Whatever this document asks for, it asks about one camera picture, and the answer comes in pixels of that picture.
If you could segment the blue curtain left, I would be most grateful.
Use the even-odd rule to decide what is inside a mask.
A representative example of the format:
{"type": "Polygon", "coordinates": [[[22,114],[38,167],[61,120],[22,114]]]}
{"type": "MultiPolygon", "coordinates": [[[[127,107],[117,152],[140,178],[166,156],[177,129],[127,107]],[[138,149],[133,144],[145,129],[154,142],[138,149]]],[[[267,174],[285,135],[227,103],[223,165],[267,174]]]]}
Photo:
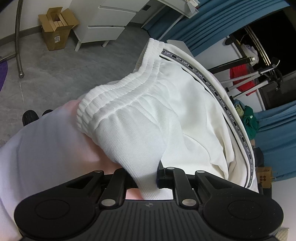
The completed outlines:
{"type": "Polygon", "coordinates": [[[165,7],[145,26],[151,38],[184,42],[194,56],[268,14],[290,6],[287,1],[200,1],[191,18],[165,7]]]}

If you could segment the purple rug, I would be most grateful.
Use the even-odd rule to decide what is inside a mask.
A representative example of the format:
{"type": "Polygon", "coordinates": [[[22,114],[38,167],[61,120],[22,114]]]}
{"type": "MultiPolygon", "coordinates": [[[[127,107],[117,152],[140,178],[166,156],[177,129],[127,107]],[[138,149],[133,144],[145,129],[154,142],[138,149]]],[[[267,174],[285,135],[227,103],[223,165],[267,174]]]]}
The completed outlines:
{"type": "Polygon", "coordinates": [[[3,61],[0,63],[0,91],[3,88],[7,73],[8,73],[8,63],[7,61],[3,61]]]}

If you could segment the white dresser desk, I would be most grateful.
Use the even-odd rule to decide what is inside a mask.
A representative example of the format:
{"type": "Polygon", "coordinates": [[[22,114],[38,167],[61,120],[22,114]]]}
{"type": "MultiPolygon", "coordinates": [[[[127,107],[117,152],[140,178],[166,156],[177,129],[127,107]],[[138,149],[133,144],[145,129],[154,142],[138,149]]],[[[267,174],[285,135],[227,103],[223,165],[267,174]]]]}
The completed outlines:
{"type": "Polygon", "coordinates": [[[103,42],[105,47],[109,41],[116,40],[129,23],[145,26],[165,7],[181,14],[171,25],[174,26],[182,17],[196,15],[199,4],[199,1],[71,1],[70,10],[80,21],[74,28],[78,39],[75,51],[91,42],[103,42]]]}

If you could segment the blue curtain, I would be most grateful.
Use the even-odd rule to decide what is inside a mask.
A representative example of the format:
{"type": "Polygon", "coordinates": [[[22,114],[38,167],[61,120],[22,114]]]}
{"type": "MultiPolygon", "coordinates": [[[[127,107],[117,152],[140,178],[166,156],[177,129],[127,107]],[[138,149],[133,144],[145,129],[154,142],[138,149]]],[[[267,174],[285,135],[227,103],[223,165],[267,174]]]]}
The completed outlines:
{"type": "Polygon", "coordinates": [[[268,14],[290,6],[287,1],[200,1],[191,18],[165,7],[145,26],[151,38],[184,42],[194,56],[268,14]]]}
{"type": "Polygon", "coordinates": [[[259,130],[255,144],[263,152],[264,165],[276,181],[295,177],[295,101],[255,113],[259,130]]]}

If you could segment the green garment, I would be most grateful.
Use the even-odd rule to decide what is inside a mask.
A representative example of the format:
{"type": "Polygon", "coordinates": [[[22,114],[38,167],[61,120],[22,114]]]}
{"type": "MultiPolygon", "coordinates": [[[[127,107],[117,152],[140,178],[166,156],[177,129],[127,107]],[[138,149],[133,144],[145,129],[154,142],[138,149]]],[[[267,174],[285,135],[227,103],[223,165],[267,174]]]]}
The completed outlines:
{"type": "Polygon", "coordinates": [[[259,130],[259,121],[254,116],[253,109],[250,106],[245,106],[244,114],[241,120],[247,132],[248,138],[253,140],[259,130]]]}

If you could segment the black metal drying rack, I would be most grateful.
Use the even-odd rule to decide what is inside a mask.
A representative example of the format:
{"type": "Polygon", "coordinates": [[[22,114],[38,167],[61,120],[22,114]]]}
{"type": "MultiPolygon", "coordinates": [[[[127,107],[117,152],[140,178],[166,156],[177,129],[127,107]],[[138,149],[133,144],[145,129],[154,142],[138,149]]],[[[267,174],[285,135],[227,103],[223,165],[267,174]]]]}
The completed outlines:
{"type": "Polygon", "coordinates": [[[220,83],[232,84],[230,87],[225,88],[232,100],[260,92],[260,89],[265,86],[279,90],[283,81],[283,76],[278,70],[278,64],[271,63],[252,28],[247,25],[244,27],[244,31],[247,40],[253,44],[254,50],[252,51],[250,46],[243,44],[234,35],[230,35],[225,42],[234,44],[242,57],[209,69],[212,74],[225,70],[230,71],[229,79],[220,83]]]}

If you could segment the brown paper bag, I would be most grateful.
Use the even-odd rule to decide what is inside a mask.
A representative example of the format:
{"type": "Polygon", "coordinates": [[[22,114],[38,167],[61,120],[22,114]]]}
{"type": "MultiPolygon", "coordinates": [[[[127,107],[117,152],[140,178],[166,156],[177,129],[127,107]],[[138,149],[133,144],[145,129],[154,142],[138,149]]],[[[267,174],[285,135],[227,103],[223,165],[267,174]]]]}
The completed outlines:
{"type": "Polygon", "coordinates": [[[264,189],[270,189],[273,182],[273,172],[271,167],[256,167],[256,178],[258,183],[259,192],[264,189]]]}

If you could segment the cardboard box on floor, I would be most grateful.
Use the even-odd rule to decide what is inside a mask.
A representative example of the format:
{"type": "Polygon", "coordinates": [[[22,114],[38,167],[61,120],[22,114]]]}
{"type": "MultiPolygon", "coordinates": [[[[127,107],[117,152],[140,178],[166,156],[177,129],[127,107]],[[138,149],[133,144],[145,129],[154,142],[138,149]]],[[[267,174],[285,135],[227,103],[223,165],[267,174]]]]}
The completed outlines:
{"type": "Polygon", "coordinates": [[[79,21],[69,8],[49,8],[46,14],[38,17],[42,25],[42,36],[49,51],[64,49],[71,30],[79,25],[79,21]]]}

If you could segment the dark window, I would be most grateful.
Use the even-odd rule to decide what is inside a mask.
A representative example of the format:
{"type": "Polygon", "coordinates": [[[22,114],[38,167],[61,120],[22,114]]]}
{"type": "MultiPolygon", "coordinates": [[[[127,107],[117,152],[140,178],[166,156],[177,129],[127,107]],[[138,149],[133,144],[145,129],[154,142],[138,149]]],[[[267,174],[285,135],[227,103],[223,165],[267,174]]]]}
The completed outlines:
{"type": "Polygon", "coordinates": [[[268,65],[277,67],[259,77],[269,84],[259,93],[266,109],[295,101],[295,16],[288,9],[269,14],[235,31],[231,37],[240,44],[254,47],[259,61],[254,70],[268,65]]]}

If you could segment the white sweatpants with black stripe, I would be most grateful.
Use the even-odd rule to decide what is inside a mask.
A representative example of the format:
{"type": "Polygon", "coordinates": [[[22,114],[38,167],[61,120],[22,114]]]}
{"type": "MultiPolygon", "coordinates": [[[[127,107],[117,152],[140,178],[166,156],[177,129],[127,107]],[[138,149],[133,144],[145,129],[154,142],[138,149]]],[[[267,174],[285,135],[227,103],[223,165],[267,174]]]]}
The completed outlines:
{"type": "Polygon", "coordinates": [[[173,197],[157,187],[159,164],[258,190],[251,144],[226,91],[173,45],[149,39],[133,73],[84,96],[77,125],[126,169],[145,200],[173,197]]]}

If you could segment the black shoe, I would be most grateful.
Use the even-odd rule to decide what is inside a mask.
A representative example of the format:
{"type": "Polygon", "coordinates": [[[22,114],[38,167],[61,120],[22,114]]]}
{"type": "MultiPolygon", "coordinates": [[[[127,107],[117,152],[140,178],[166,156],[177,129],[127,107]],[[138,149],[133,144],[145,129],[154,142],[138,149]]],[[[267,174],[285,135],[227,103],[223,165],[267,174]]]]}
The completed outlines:
{"type": "Polygon", "coordinates": [[[38,114],[34,110],[27,110],[23,113],[22,116],[22,123],[23,126],[26,126],[34,121],[37,121],[39,119],[38,114]]]}

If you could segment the metal floor stand pole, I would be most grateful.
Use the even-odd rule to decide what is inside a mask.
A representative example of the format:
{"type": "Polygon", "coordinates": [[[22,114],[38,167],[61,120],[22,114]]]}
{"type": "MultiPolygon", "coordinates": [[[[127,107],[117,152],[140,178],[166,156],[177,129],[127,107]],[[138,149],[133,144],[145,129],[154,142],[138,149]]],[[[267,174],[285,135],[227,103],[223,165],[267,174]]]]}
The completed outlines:
{"type": "Polygon", "coordinates": [[[23,78],[24,72],[21,63],[20,56],[20,23],[23,8],[23,0],[18,0],[18,6],[16,10],[16,22],[15,22],[15,52],[16,52],[16,64],[18,68],[18,77],[23,78]]]}

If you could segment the blue curtain right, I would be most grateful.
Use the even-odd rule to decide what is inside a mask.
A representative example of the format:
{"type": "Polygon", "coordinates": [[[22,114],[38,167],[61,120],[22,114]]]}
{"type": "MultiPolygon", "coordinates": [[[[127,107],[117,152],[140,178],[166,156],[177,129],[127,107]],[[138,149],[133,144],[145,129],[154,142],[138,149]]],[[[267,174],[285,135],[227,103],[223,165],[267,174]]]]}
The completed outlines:
{"type": "Polygon", "coordinates": [[[276,181],[295,177],[295,101],[255,113],[259,130],[255,144],[263,152],[264,165],[276,181]]]}

